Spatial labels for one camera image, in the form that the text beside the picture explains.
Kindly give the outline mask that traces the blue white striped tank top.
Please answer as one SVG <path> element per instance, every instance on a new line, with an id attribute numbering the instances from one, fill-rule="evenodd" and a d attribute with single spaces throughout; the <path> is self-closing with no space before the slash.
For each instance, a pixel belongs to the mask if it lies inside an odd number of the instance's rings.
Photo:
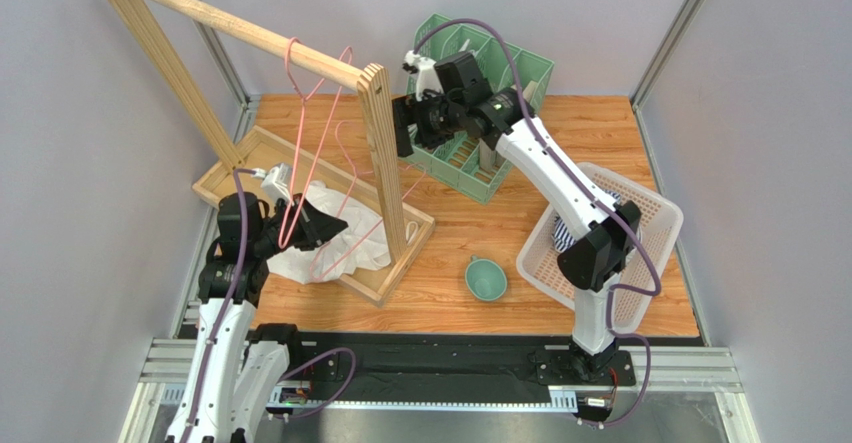
<path id="1" fill-rule="evenodd" d="M 570 234 L 566 224 L 558 214 L 554 216 L 553 222 L 551 239 L 555 250 L 561 253 L 573 246 L 576 239 Z"/>

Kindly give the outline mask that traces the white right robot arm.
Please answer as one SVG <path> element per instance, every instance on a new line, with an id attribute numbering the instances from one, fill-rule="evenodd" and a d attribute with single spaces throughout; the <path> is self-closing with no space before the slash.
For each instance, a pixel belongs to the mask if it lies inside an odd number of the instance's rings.
<path id="1" fill-rule="evenodd" d="M 618 345 L 600 299 L 639 244 L 640 208 L 616 202 L 582 175 L 536 116 L 521 82 L 493 90 L 471 52 L 434 60 L 410 50 L 402 67 L 415 90 L 392 101 L 398 156 L 411 156 L 414 147 L 435 149 L 463 132 L 526 176 L 573 240 L 557 258 L 575 287 L 572 371 L 585 381 L 607 375 Z"/>

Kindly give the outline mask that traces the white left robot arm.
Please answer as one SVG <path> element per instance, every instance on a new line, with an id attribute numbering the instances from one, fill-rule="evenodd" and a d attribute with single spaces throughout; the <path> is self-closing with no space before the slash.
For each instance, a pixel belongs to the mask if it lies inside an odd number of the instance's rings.
<path id="1" fill-rule="evenodd" d="M 288 247 L 314 250 L 347 223 L 309 202 L 275 205 L 252 193 L 218 204 L 218 237 L 199 275 L 199 323 L 185 392 L 168 427 L 168 442 L 251 442 L 274 387 L 300 356 L 293 324 L 250 328 L 269 275 L 267 262 Z"/>

